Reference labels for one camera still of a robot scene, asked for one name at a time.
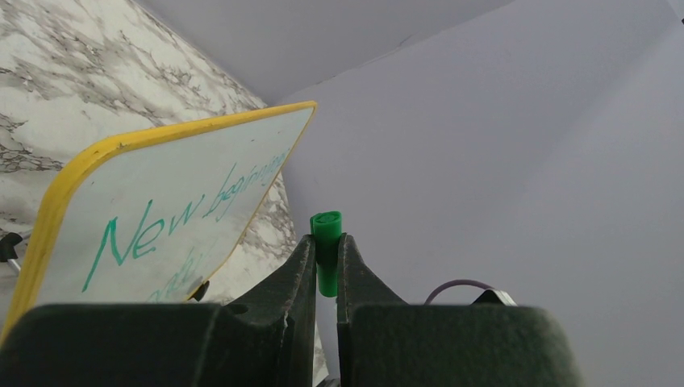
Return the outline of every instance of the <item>yellow whiteboard frame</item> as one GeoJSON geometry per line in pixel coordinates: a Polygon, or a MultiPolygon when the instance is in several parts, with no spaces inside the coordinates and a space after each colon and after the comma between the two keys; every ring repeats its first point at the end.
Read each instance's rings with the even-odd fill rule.
{"type": "MultiPolygon", "coordinates": [[[[292,154],[292,151],[297,147],[299,140],[307,130],[311,119],[314,117],[316,102],[300,102],[285,106],[270,107],[261,110],[251,110],[244,113],[224,115],[213,119],[202,119],[189,123],[179,123],[175,125],[168,125],[165,127],[153,127],[142,131],[135,131],[125,133],[122,135],[114,135],[112,137],[103,139],[88,147],[85,151],[79,153],[73,158],[55,177],[48,190],[43,196],[38,209],[38,219],[35,221],[31,241],[28,244],[26,257],[22,265],[22,270],[19,274],[19,280],[15,287],[14,295],[10,309],[8,310],[5,320],[5,326],[2,328],[2,335],[0,335],[0,343],[4,341],[10,329],[17,323],[17,321],[34,305],[38,298],[40,286],[43,283],[45,272],[48,269],[52,249],[55,246],[57,236],[59,235],[60,226],[64,220],[66,209],[69,206],[72,196],[76,193],[81,183],[97,168],[108,160],[126,152],[135,151],[141,148],[147,148],[158,144],[164,144],[178,139],[184,139],[193,135],[201,135],[203,133],[217,131],[234,127],[243,123],[250,123],[260,119],[267,119],[278,115],[292,113],[297,110],[304,110],[313,108],[311,116],[304,125],[302,132],[294,141],[294,146],[288,153],[285,161],[281,164],[278,172],[273,175],[273,180],[269,184],[269,189],[261,198],[260,205],[264,201],[266,195],[278,174],[281,172],[283,165],[287,162],[292,154]]],[[[254,216],[257,214],[259,207],[254,210],[252,217],[245,229],[240,234],[238,240],[242,240],[244,233],[247,230],[249,223],[252,222],[254,216]]],[[[216,270],[209,276],[213,277],[216,271],[223,266],[228,258],[235,251],[237,244],[231,250],[231,253],[226,256],[223,263],[216,268],[216,270]]]]}

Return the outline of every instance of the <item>whiteboard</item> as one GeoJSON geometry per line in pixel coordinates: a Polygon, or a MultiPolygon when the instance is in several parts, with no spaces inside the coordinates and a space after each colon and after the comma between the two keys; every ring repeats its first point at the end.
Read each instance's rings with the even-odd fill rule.
{"type": "Polygon", "coordinates": [[[41,203],[6,326],[33,305],[187,300],[239,243],[314,109],[154,128],[84,151],[41,203]]]}

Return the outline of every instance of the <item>green marker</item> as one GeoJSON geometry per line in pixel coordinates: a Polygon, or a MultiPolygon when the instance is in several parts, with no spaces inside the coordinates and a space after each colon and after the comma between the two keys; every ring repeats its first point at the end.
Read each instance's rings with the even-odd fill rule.
{"type": "Polygon", "coordinates": [[[316,214],[309,223],[316,242],[319,291],[325,297],[336,297],[337,248],[342,236],[342,214],[339,211],[316,214]]]}

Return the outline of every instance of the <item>curved wire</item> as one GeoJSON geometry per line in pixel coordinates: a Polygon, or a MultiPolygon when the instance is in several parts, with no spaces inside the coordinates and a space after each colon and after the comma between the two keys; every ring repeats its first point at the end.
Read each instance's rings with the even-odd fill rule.
{"type": "Polygon", "coordinates": [[[437,297],[444,290],[452,288],[454,286],[461,286],[461,285],[474,286],[476,288],[480,288],[480,289],[484,289],[484,290],[494,288],[494,286],[490,286],[484,282],[475,281],[475,280],[453,280],[453,281],[449,281],[449,282],[446,282],[442,285],[437,286],[437,289],[434,289],[432,291],[432,293],[430,293],[430,295],[427,296],[427,300],[425,300],[424,305],[429,305],[432,302],[432,300],[434,300],[435,297],[437,297]]]}

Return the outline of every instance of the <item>white marble pattern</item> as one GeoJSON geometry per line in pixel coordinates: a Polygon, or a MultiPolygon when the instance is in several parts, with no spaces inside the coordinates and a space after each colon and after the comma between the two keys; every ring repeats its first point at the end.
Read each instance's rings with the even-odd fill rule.
{"type": "MultiPolygon", "coordinates": [[[[0,0],[0,235],[30,230],[56,173],[100,139],[264,106],[133,2],[0,0]]],[[[206,298],[239,297],[296,242],[279,176],[206,298]]],[[[3,310],[14,284],[2,265],[3,310]]],[[[315,350],[317,383],[318,336],[315,350]]]]}

